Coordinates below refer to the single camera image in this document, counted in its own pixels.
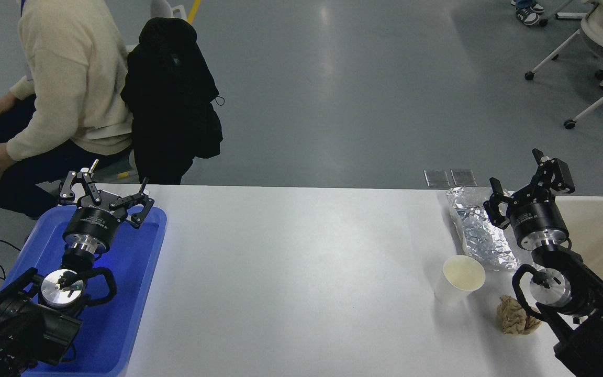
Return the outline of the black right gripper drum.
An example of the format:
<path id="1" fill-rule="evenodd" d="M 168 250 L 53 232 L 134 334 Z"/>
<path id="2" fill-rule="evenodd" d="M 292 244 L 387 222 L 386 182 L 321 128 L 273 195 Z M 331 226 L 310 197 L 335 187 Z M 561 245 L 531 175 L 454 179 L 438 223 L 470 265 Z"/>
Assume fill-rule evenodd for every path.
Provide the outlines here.
<path id="1" fill-rule="evenodd" d="M 507 218 L 517 243 L 551 243 L 568 241 L 569 231 L 555 200 L 557 195 L 547 193 L 539 198 L 534 195 L 511 197 Z"/>

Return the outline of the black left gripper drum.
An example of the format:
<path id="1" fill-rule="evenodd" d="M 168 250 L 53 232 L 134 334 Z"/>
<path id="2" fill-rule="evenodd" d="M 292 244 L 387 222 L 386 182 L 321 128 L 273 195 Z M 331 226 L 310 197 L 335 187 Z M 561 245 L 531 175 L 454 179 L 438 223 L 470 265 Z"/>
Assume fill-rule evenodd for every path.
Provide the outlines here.
<path id="1" fill-rule="evenodd" d="M 113 213 L 110 204 L 119 196 L 108 191 L 100 191 L 100 203 L 95 204 L 90 195 L 79 198 L 77 209 L 63 233 L 69 246 L 79 241 L 91 239 L 98 247 L 110 247 L 117 230 L 124 219 L 125 210 L 118 208 Z"/>

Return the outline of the person's left hand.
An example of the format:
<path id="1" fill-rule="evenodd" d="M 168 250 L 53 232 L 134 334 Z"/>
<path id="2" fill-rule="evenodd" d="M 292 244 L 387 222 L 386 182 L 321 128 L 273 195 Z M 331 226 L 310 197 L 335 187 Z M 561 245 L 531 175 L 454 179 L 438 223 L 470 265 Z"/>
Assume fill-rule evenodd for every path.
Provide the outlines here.
<path id="1" fill-rule="evenodd" d="M 0 143 L 0 181 L 7 170 L 17 164 L 17 160 L 12 158 L 7 151 L 7 143 Z"/>

